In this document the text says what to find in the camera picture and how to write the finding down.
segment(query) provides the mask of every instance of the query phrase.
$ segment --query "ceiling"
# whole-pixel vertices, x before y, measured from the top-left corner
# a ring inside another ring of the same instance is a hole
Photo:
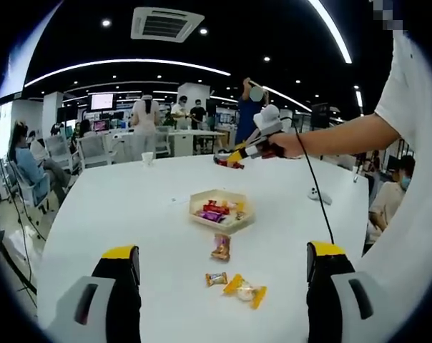
[[[38,81],[25,88],[23,97],[39,98],[42,92],[53,91],[80,97],[87,94],[86,90],[133,91],[144,86],[123,84],[126,81],[172,82],[150,86],[154,90],[176,91],[177,84],[202,80],[215,90],[216,96],[236,99],[243,78],[249,76],[307,106],[328,102],[340,109],[342,119],[360,113],[353,88],[358,85],[363,94],[363,111],[371,113],[390,69],[392,33],[382,30],[381,24],[373,20],[368,1],[321,3],[338,27],[352,64],[345,63],[327,26],[308,0],[65,1],[36,47],[26,83],[57,69],[106,59],[181,61],[231,75],[167,64],[102,64]],[[201,14],[205,19],[199,27],[207,28],[208,34],[203,36],[196,29],[181,44],[132,40],[132,14],[138,6]],[[103,19],[109,19],[112,25],[102,27]],[[270,57],[270,62],[264,61],[265,56]],[[111,84],[74,90],[106,83]],[[300,109],[279,96],[272,95],[272,99],[278,106]]]

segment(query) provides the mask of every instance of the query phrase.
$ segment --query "white pillar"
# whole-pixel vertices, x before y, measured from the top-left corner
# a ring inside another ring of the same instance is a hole
[[[42,119],[42,134],[43,138],[51,136],[51,127],[57,121],[57,109],[62,107],[64,94],[54,92],[44,96],[43,101],[43,119]]]
[[[187,96],[186,110],[190,111],[191,108],[195,106],[195,100],[197,99],[200,99],[202,101],[202,107],[207,109],[207,99],[210,98],[210,86],[187,82],[178,88],[176,102],[178,102],[180,96],[183,95]]]

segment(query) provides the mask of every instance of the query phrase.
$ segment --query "chair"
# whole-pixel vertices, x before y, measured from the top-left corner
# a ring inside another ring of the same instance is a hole
[[[167,154],[170,155],[170,126],[157,126],[156,127],[156,155]]]
[[[51,157],[63,170],[68,170],[73,174],[77,168],[78,163],[74,162],[77,152],[72,154],[65,136],[57,134],[50,136],[44,140],[44,146]]]
[[[114,155],[109,153],[106,135],[98,134],[77,139],[77,146],[82,170],[112,164]]]

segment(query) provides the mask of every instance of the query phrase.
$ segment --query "ceiling spotlight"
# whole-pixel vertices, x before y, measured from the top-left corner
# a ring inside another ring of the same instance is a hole
[[[109,20],[109,19],[103,19],[102,20],[102,26],[103,27],[110,27],[111,26],[111,20]]]

